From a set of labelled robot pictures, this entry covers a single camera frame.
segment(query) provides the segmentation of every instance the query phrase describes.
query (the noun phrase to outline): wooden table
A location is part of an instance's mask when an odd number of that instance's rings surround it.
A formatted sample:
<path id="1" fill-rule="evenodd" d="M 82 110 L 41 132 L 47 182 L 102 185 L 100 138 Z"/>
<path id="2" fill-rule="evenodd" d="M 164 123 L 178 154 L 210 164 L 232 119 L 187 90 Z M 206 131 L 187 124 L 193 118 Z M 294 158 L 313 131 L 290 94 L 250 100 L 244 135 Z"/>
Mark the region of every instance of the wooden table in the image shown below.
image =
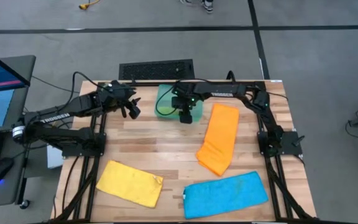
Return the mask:
<path id="1" fill-rule="evenodd" d="M 285 94 L 282 82 L 266 81 L 267 91 Z M 256 132 L 257 118 L 239 100 L 232 98 L 210 98 L 204 102 L 204 113 L 199 123 L 181 124 L 179 121 L 161 120 L 154 114 L 157 97 L 156 86 L 137 87 L 136 97 L 141 97 L 140 116 L 132 120 L 123 118 L 120 111 L 107 115 L 106 129 L 108 141 L 104 156 L 100 158 L 98 180 L 107 161 L 115 160 L 125 165 L 144 170 L 164 178 L 163 188 L 155 208 L 146 208 L 96 189 L 91 214 L 92 222 L 239 222 L 274 221 L 273 206 L 264 158 L 259 154 Z M 95 90 L 90 82 L 83 82 L 81 93 Z M 195 153 L 201 147 L 214 103 L 236 106 L 240 111 L 239 126 L 232 163 L 222 177 L 217 177 L 200 166 Z M 270 106 L 275 119 L 284 130 L 293 129 L 290 109 L 286 99 L 271 95 Z M 75 118 L 73 128 L 90 126 L 91 118 Z M 65 160 L 56 193 L 57 214 L 62 210 L 62 196 L 68 171 L 74 158 Z M 289 191 L 305 209 L 315 216 L 305 168 L 294 156 L 282 156 L 283 169 Z M 66 205 L 77 191 L 83 159 L 78 159 L 71 175 Z M 182 192 L 185 186 L 206 180 L 216 180 L 256 170 L 267 191 L 269 201 L 235 212 L 212 217 L 185 220 L 183 214 Z M 87 192 L 81 204 L 80 218 L 85 216 Z M 282 195 L 277 191 L 281 214 L 285 217 Z"/>

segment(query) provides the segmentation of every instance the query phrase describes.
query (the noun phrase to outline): sneaker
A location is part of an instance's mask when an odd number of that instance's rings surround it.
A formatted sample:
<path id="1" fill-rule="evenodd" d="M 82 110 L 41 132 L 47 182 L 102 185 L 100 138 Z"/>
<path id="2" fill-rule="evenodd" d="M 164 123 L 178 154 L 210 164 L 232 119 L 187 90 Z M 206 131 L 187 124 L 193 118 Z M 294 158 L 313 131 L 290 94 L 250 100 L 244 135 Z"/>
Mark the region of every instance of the sneaker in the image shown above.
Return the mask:
<path id="1" fill-rule="evenodd" d="M 208 14 L 211 14 L 214 11 L 214 7 L 213 7 L 213 3 L 212 2 L 208 2 L 205 0 L 201 0 L 201 4 L 204 6 L 204 9 L 206 10 L 206 12 Z"/>
<path id="2" fill-rule="evenodd" d="M 179 0 L 182 4 L 186 4 L 188 6 L 191 6 L 192 5 L 192 2 L 191 0 Z"/>

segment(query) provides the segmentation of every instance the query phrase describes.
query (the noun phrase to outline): table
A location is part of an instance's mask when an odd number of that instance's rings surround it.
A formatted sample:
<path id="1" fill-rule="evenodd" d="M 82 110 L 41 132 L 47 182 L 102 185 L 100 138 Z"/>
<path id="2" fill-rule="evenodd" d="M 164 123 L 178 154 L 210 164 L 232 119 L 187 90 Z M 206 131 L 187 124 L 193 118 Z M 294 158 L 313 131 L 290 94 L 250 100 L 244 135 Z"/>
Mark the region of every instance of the table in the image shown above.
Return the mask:
<path id="1" fill-rule="evenodd" d="M 20 56 L 1 58 L 1 60 L 15 70 L 18 74 L 25 79 L 30 80 L 35 63 L 35 56 Z M 0 158 L 12 157 L 17 153 L 20 153 L 24 148 L 13 141 L 11 125 L 14 124 L 19 116 L 23 112 L 24 102 L 27 97 L 28 88 L 20 88 L 14 90 L 11 104 L 8 107 L 7 115 L 0 131 L 6 131 L 2 133 L 3 143 L 0 153 Z M 17 203 L 21 203 L 22 193 L 19 190 L 19 186 L 25 185 L 22 175 L 24 173 L 24 154 L 17 156 L 14 159 L 14 165 L 10 171 L 6 174 L 5 178 L 0 182 L 0 205 L 7 205 L 13 203 L 15 200 Z"/>
<path id="2" fill-rule="evenodd" d="M 280 81 L 265 81 L 267 91 L 285 94 Z M 132 120 L 123 118 L 120 111 L 107 115 L 105 132 L 108 137 L 105 153 L 100 157 L 98 179 L 108 160 L 145 170 L 164 177 L 163 188 L 156 208 L 146 208 L 128 202 L 99 190 L 94 193 L 91 222 L 239 222 L 274 221 L 271 201 L 262 205 L 245 208 L 235 212 L 223 213 L 212 217 L 185 220 L 183 215 L 182 192 L 185 186 L 206 180 L 219 179 L 209 170 L 198 164 L 195 153 L 201 147 L 211 116 L 214 103 L 236 106 L 240 110 L 239 127 L 232 163 L 222 178 L 244 174 L 256 170 L 270 198 L 269 183 L 264 158 L 259 154 L 256 132 L 256 115 L 239 100 L 231 98 L 210 98 L 204 102 L 204 113 L 199 123 L 181 124 L 179 121 L 161 120 L 154 114 L 157 97 L 156 86 L 137 87 L 135 97 L 141 97 L 140 116 Z M 95 90 L 90 82 L 83 82 L 81 93 Z M 271 95 L 270 106 L 277 123 L 284 130 L 293 129 L 292 118 L 286 99 Z M 91 118 L 75 118 L 73 128 L 90 126 Z M 73 168 L 65 204 L 67 205 L 77 191 L 83 158 L 79 158 Z M 63 163 L 56 193 L 57 214 L 62 210 L 62 196 L 68 172 L 74 158 Z M 287 187 L 307 213 L 315 216 L 315 210 L 308 180 L 303 164 L 293 156 L 282 156 Z M 281 214 L 285 209 L 281 193 L 278 190 Z M 81 204 L 80 218 L 85 216 L 87 192 Z"/>

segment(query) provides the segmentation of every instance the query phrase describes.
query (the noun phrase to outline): wheel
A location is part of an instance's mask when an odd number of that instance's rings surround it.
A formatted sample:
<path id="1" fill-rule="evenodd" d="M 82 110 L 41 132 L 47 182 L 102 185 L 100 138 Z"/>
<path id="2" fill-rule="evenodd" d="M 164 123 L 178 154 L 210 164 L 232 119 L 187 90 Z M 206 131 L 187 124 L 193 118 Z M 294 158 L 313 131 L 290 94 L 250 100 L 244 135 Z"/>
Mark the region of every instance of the wheel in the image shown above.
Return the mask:
<path id="1" fill-rule="evenodd" d="M 23 200 L 23 202 L 20 204 L 20 209 L 26 209 L 30 205 L 29 200 Z"/>

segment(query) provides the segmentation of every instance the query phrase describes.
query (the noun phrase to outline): concrete floor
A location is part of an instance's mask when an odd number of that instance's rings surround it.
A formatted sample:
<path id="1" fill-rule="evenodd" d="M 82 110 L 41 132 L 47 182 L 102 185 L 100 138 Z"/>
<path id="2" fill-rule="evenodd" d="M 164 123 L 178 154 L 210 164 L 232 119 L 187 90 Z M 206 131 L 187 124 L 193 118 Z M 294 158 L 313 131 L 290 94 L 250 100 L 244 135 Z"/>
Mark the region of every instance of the concrete floor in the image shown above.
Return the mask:
<path id="1" fill-rule="evenodd" d="M 164 26 L 251 26 L 245 0 L 216 0 L 214 14 L 176 0 L 104 0 L 88 11 L 75 0 L 0 0 L 0 30 Z M 358 25 L 358 1 L 257 0 L 260 26 Z M 358 110 L 358 30 L 262 31 L 271 79 L 282 79 L 302 142 L 318 216 L 358 223 L 358 139 L 344 124 Z M 244 31 L 0 34 L 0 57 L 34 54 L 34 75 L 64 88 L 79 70 L 118 77 L 120 63 L 192 58 L 198 78 L 261 79 L 254 33 Z M 81 80 L 77 80 L 79 90 Z M 64 103 L 68 93 L 32 80 L 26 107 Z M 358 129 L 351 130 L 358 134 Z M 27 210 L 0 207 L 0 223 L 46 220 L 59 170 L 30 179 Z"/>

